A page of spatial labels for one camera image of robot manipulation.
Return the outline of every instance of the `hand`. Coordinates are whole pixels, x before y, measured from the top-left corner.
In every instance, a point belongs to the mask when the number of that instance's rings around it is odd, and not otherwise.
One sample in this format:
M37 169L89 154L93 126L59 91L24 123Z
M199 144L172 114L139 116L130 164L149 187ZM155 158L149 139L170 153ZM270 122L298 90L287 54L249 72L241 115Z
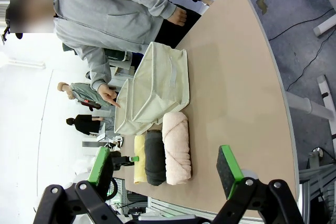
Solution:
M120 105L114 102L113 100L117 97L117 93L111 90L109 86L107 86L106 84L100 85L98 88L98 93L100 94L100 96L103 98L104 101L107 101L112 105L120 108Z
M170 16L167 20L173 24L184 26L184 23L187 20L187 12L184 9L176 7L173 15Z

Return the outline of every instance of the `gray floor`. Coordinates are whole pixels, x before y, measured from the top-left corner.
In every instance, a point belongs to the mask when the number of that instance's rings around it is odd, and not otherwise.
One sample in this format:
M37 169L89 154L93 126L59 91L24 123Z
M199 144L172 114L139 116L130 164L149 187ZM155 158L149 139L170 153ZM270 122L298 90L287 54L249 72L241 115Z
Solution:
M171 1L200 13L204 11L202 3L194 3L189 0ZM256 4L257 0L251 1L255 6L268 38L278 35L295 23L316 18L331 8L328 0L265 0L268 8L267 12L263 15L261 9ZM303 68L315 57L322 41L331 33L329 31L320 38L317 38L312 29L333 14L334 11L331 11L320 20L294 27L270 42L285 88L299 77ZM334 93L335 102L335 50L336 32L325 44L318 58L305 71L304 76L296 84L292 85L290 92L323 104L316 78L321 74L325 74L328 78L331 92ZM333 154L331 133L327 120L305 115L300 111L294 110L291 110L291 116L300 169L306 167L307 153L316 146L321 146Z

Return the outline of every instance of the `bare foot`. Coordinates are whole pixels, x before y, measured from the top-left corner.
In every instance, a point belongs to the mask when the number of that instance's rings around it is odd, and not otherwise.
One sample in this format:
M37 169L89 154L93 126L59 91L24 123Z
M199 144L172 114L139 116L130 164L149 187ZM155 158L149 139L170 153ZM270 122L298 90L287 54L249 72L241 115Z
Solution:
M202 2L208 6L211 6L214 1L213 0L202 0Z

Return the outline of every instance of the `pink towel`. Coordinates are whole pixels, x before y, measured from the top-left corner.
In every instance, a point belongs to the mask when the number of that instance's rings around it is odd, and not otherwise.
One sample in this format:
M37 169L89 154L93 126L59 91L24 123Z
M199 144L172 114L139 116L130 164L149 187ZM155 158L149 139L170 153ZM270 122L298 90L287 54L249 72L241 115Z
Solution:
M167 183L177 185L191 178L188 119L182 112L163 117L162 139L166 155Z

